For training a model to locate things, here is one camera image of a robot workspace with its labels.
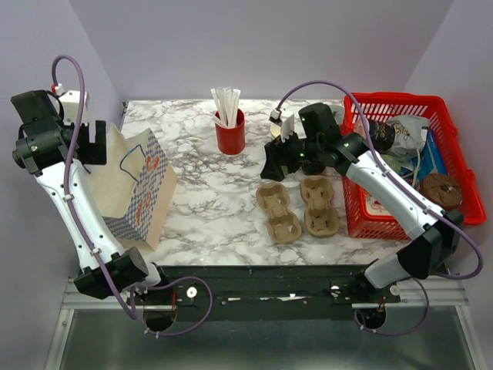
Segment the checkered paper takeout bag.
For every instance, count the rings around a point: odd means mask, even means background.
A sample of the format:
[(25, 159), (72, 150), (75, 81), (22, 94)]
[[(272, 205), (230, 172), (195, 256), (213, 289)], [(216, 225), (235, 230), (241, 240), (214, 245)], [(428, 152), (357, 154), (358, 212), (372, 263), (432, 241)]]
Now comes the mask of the checkered paper takeout bag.
[(169, 157), (151, 129), (125, 138), (115, 126), (106, 154), (86, 175), (106, 226), (125, 248), (156, 249), (177, 184)]

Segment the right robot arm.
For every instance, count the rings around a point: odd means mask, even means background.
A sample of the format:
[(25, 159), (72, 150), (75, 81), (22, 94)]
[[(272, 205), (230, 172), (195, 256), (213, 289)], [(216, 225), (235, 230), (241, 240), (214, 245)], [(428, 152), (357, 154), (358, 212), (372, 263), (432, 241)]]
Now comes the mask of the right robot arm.
[(261, 177), (281, 181), (306, 163), (319, 163), (363, 187), (392, 214), (411, 242), (399, 251), (368, 265), (354, 283), (365, 302), (382, 289), (407, 278), (425, 279), (456, 251), (464, 218), (457, 210), (444, 211), (402, 180), (380, 155), (372, 153), (358, 133), (342, 134), (330, 107), (314, 103), (299, 111), (305, 136), (294, 130), (294, 118), (280, 109), (270, 121), (280, 135), (264, 147), (266, 163)]

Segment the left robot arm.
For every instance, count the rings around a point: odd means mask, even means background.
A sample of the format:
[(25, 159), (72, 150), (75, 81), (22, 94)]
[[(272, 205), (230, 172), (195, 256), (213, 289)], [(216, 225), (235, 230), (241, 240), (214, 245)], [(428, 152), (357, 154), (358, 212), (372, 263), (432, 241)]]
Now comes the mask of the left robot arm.
[(89, 125), (64, 123), (63, 102), (50, 91), (24, 92), (11, 102), (22, 121), (12, 157), (48, 194), (72, 237), (79, 293), (105, 299), (139, 288), (153, 304), (165, 303), (169, 283), (136, 247), (125, 249), (112, 235), (86, 181), (87, 164), (106, 163), (106, 122), (96, 121), (91, 140)]

